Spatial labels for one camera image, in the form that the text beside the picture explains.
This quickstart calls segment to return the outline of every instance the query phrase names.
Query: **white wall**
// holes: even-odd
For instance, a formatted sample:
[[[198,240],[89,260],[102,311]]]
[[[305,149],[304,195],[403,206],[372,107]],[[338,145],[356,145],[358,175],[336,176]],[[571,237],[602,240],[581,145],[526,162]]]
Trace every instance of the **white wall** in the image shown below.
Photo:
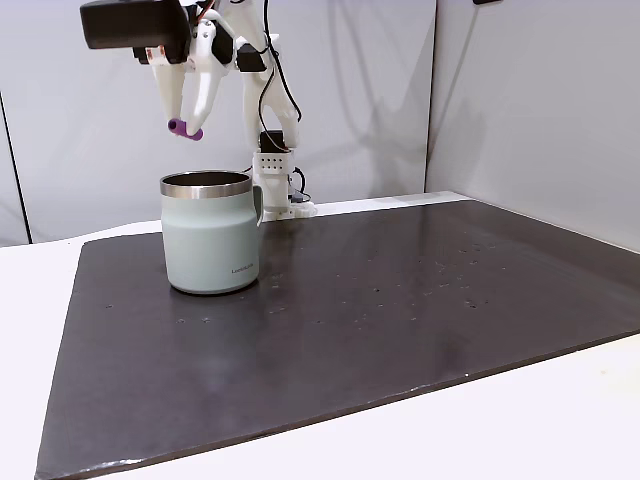
[[[81,3],[0,5],[0,85],[36,241],[158,218],[165,174],[251,164],[239,74],[202,142],[174,138],[150,69],[128,49],[87,49]],[[435,0],[270,3],[315,201],[423,191],[434,16]]]
[[[640,250],[640,2],[439,0],[430,191]]]
[[[27,243],[4,116],[0,110],[0,247]]]

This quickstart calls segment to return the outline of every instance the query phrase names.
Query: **mug logo text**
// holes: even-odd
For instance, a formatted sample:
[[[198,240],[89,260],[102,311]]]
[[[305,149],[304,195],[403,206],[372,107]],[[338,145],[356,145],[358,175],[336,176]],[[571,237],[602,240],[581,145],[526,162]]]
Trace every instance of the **mug logo text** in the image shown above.
[[[253,267],[253,263],[250,263],[249,265],[246,265],[242,268],[239,268],[238,270],[231,270],[231,273],[240,273],[240,272],[244,272],[245,270],[249,270],[251,267]]]

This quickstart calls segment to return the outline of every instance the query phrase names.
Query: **stainless steel rim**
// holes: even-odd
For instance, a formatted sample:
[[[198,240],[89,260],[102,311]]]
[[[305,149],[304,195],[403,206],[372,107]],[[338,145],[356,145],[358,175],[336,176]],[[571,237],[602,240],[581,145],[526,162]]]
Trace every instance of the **stainless steel rim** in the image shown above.
[[[160,180],[160,192],[165,197],[198,200],[241,195],[250,192],[252,185],[245,173],[203,170],[167,175]]]

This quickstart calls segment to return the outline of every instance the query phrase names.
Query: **perforated bracket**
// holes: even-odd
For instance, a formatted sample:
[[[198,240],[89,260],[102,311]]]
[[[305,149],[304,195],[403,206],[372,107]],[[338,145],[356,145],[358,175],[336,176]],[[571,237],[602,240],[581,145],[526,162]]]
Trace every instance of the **perforated bracket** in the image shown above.
[[[289,175],[293,173],[293,152],[254,153],[253,168],[259,175]]]

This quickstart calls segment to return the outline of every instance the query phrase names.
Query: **mug handle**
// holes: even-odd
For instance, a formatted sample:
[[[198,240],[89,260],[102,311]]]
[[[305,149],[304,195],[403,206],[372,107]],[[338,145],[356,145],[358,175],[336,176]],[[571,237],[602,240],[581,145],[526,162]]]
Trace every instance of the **mug handle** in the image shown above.
[[[253,204],[256,207],[256,214],[258,216],[258,227],[262,223],[264,218],[264,194],[260,185],[253,186]]]

